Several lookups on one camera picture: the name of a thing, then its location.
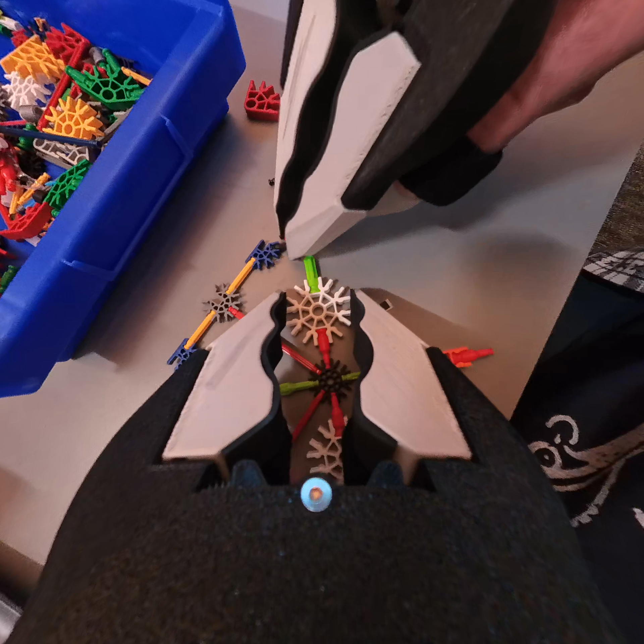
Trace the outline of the person's right hand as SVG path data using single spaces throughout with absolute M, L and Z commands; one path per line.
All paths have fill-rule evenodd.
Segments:
M 642 1 L 559 1 L 534 59 L 469 139 L 486 153 L 505 148 L 540 117 L 581 102 L 642 51 Z

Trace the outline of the colourful toy rod wheel assembly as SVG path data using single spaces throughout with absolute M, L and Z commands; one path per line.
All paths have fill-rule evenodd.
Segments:
M 300 302 L 291 300 L 286 296 L 286 315 L 300 310 L 302 306 L 305 304 L 305 300 L 309 296 L 314 295 L 309 292 L 308 285 L 305 286 L 304 290 L 300 289 L 299 292 L 301 293 L 301 298 L 302 298 Z M 338 305 L 342 306 L 346 303 L 350 303 L 350 295 L 345 295 L 343 289 L 340 289 L 334 294 L 334 297 L 335 299 L 333 304 L 333 309 L 334 309 L 333 312 L 336 315 L 336 317 L 343 318 L 345 314 L 350 314 L 351 312 L 349 309 L 337 308 Z M 286 320 L 285 324 L 288 326 L 295 326 L 296 320 L 295 319 Z M 321 364 L 316 366 L 321 369 L 322 373 L 321 375 L 317 375 L 317 379 L 315 381 L 308 381 L 307 386 L 309 388 L 315 389 L 317 392 L 316 398 L 312 405 L 313 410 L 317 408 L 320 400 L 323 400 L 324 398 L 329 398 L 330 400 L 330 403 L 332 405 L 332 417 L 331 417 L 330 423 L 328 424 L 328 432 L 326 434 L 326 439 L 330 440 L 335 445 L 335 447 L 332 448 L 332 453 L 330 454 L 330 456 L 335 458 L 333 463 L 327 464 L 326 470 L 317 469 L 314 472 L 320 473 L 323 475 L 335 476 L 337 474 L 337 470 L 341 469 L 344 466 L 344 430 L 346 429 L 349 419 L 351 417 L 354 390 L 358 381 L 359 373 L 358 375 L 356 375 L 356 377 L 351 378 L 351 374 L 348 372 L 345 372 L 339 363 L 332 361 L 330 357 L 330 345 L 332 344 L 332 340 L 329 335 L 330 331 L 328 327 L 321 326 L 320 323 L 315 322 L 311 330 L 313 332 L 313 336 L 315 337 L 318 350 L 320 351 L 320 354 L 322 357 Z M 448 372 L 452 371 L 452 368 L 450 366 L 451 363 L 449 361 L 449 357 L 447 354 L 440 351 L 434 352 L 433 350 L 430 349 L 430 347 L 428 349 L 428 354 L 430 356 L 432 365 L 435 368 L 436 373 L 437 373 L 437 367 L 440 365 L 446 366 Z M 279 391 L 280 391 L 281 400 L 282 400 L 282 397 L 285 392 L 283 390 L 282 385 L 280 385 L 280 383 L 279 383 Z M 450 405 L 452 406 L 455 416 L 457 417 L 457 411 L 455 410 L 455 405 L 452 402 L 450 402 Z M 306 423 L 307 423 L 307 420 L 303 420 L 303 422 L 297 425 L 293 431 L 289 430 L 291 434 L 291 439 L 292 439 L 291 448 L 292 448 L 293 442 L 296 440 L 297 436 L 302 432 L 302 429 L 306 425 Z M 466 437 L 465 428 L 460 424 L 459 426 L 461 427 L 461 430 Z M 473 447 L 473 444 L 470 440 L 467 439 L 467 441 L 472 449 L 471 461 L 474 461 L 476 458 L 475 448 Z M 214 465 L 221 477 L 221 474 L 217 465 L 215 463 Z M 226 481 L 232 481 L 232 474 L 230 475 L 230 479 Z M 285 486 L 288 484 L 288 482 L 268 482 L 268 483 L 276 486 Z

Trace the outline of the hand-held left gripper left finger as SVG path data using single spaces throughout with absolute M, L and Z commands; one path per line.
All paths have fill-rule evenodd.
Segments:
M 213 461 L 228 480 L 251 460 L 266 481 L 289 481 L 292 439 L 274 373 L 285 322 L 286 296 L 275 292 L 211 343 L 164 461 Z

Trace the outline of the blue toy connector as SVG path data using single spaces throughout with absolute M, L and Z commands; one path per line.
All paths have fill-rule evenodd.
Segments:
M 266 242 L 261 239 L 247 257 L 246 262 L 253 257 L 255 259 L 254 270 L 272 268 L 282 254 L 279 251 L 278 243 L 279 241 Z

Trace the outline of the plaid flannel shirt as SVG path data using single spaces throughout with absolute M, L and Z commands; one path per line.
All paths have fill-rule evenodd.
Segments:
M 643 293 L 643 250 L 598 251 L 586 259 L 584 271 L 607 282 Z

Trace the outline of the long red toy rod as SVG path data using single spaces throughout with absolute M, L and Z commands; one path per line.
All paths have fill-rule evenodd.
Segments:
M 237 310 L 235 307 L 228 307 L 228 310 L 237 319 L 243 319 L 246 316 L 243 312 L 241 312 L 240 310 Z M 308 360 L 307 358 L 302 356 L 289 343 L 287 343 L 286 341 L 282 340 L 281 347 L 282 347 L 283 352 L 286 355 L 288 355 L 291 358 L 293 358 L 295 361 L 297 361 L 300 365 L 302 365 L 308 371 L 310 371 L 311 373 L 316 374 L 316 375 L 321 375 L 321 373 L 322 373 L 321 369 L 318 368 L 315 364 L 313 364 L 310 360 Z

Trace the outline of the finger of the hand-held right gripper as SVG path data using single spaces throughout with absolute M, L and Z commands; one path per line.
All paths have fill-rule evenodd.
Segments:
M 350 62 L 326 149 L 306 179 L 300 205 L 286 226 L 291 260 L 318 253 L 366 217 L 366 210 L 351 210 L 341 198 L 420 66 L 396 31 L 358 52 Z
M 274 193 L 282 239 L 326 149 L 350 55 L 381 27 L 376 1 L 290 2 Z

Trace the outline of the short yellow toy rod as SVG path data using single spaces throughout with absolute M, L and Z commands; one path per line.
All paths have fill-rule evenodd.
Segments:
M 253 257 L 251 257 L 246 262 L 244 268 L 239 272 L 237 277 L 232 281 L 229 288 L 226 290 L 227 295 L 236 292 L 239 289 L 239 287 L 244 283 L 246 278 L 249 277 L 250 273 L 254 269 L 254 262 L 255 262 L 255 259 Z

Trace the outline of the red toy connector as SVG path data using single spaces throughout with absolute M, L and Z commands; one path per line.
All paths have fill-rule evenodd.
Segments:
M 264 81 L 257 86 L 251 80 L 244 100 L 244 109 L 249 120 L 256 122 L 278 122 L 280 96 L 272 85 Z

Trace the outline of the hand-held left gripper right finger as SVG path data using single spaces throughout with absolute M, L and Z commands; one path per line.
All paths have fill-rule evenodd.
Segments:
M 402 482 L 415 484 L 425 460 L 471 461 L 429 346 L 363 290 L 351 291 L 350 312 L 359 377 L 344 430 L 344 482 L 365 484 L 380 463 L 393 462 Z

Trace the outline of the pile of toy construction pieces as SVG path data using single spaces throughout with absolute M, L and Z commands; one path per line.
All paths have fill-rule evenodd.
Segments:
M 1 13 L 1 295 L 21 260 L 7 247 L 36 247 L 151 79 L 131 60 L 44 17 L 26 25 Z

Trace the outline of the blue plastic bin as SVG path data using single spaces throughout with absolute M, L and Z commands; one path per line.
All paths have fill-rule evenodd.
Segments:
M 228 1 L 2 1 L 10 17 L 66 23 L 133 60 L 151 85 L 1 296 L 1 397 L 28 395 L 69 359 L 113 281 L 228 110 L 246 61 Z

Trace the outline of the black printed shirt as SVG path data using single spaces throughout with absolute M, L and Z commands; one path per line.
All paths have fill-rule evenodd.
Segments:
M 580 275 L 511 424 L 566 507 L 602 599 L 643 642 L 643 293 Z

